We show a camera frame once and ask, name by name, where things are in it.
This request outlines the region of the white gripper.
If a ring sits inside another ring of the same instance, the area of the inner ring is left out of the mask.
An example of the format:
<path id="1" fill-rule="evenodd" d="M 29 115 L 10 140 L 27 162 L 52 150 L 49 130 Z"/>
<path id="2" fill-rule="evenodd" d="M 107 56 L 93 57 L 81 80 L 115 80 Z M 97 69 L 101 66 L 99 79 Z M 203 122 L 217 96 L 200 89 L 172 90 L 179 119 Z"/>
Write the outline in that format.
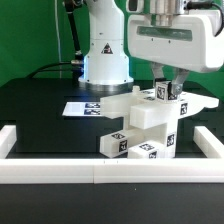
<path id="1" fill-rule="evenodd" d="M 164 65 L 176 67 L 168 84 L 168 99 L 177 100 L 188 70 L 207 73 L 224 64 L 224 30 L 215 36 L 220 25 L 218 10 L 191 10 L 175 16 L 170 27 L 152 26 L 148 14 L 131 15 L 128 50 L 132 57 L 152 61 L 153 86 L 166 80 Z"/>

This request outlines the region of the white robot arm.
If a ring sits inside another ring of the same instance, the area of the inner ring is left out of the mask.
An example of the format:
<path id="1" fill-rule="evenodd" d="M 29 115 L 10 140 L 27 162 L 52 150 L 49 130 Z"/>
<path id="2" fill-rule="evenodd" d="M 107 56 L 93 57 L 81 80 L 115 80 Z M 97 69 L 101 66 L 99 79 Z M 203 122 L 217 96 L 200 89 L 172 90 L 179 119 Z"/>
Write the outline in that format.
<path id="1" fill-rule="evenodd" d="M 207 73 L 224 65 L 224 9 L 214 0 L 127 0 L 124 18 L 115 0 L 86 0 L 90 50 L 81 82 L 93 87 L 131 83 L 129 54 L 151 63 L 154 80 L 174 68 L 168 92 L 178 96 L 191 71 Z"/>

